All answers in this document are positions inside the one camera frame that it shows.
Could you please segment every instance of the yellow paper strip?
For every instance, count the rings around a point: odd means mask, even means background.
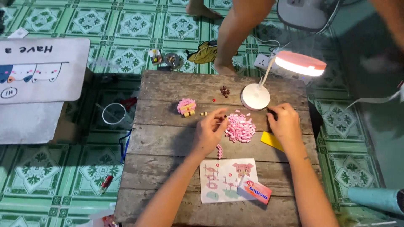
[[[269,132],[262,133],[261,142],[283,151],[282,145],[280,144],[278,139],[274,135],[270,134]]]

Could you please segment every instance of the blue lanyard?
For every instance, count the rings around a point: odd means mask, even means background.
[[[124,137],[121,137],[121,138],[119,138],[119,146],[121,147],[121,163],[124,163],[124,160],[125,160],[125,156],[126,156],[126,150],[128,149],[128,145],[129,145],[129,139],[130,139],[130,133],[132,132],[132,129],[130,129],[129,130],[129,132],[128,132],[128,134],[126,135],[126,136],[124,136]],[[123,139],[125,139],[125,138],[127,138],[128,137],[128,139],[127,139],[127,141],[126,141],[126,145],[125,145],[125,150],[124,150],[124,145],[123,145],[123,143],[122,143],[122,140]]]

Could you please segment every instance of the bare foot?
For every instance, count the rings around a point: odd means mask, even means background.
[[[213,67],[219,73],[219,75],[227,75],[227,76],[237,76],[236,70],[233,65],[219,65],[213,63]]]
[[[206,7],[204,5],[194,6],[194,5],[188,4],[187,7],[185,8],[185,11],[187,12],[187,14],[189,14],[191,16],[198,16],[198,17],[204,16],[204,17],[207,17],[212,20],[218,20],[218,19],[223,18],[223,16],[220,15],[220,13],[209,9],[208,7]]]

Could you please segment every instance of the white cat drawing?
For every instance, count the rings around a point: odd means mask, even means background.
[[[55,81],[59,75],[62,63],[55,64],[38,64],[35,73],[32,76],[32,82],[35,83],[38,80],[49,80],[51,82]]]
[[[14,65],[11,70],[11,74],[9,75],[7,82],[11,83],[14,80],[24,80],[28,82],[32,79],[32,75],[34,74],[36,69],[36,64],[29,65]]]

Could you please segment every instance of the mentos pack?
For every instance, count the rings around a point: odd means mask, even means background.
[[[246,194],[245,197],[252,195],[255,199],[265,204],[268,204],[269,197],[272,193],[271,189],[258,182],[254,182],[247,175],[243,175],[243,177],[241,178],[240,184],[238,185],[238,190],[239,194]]]

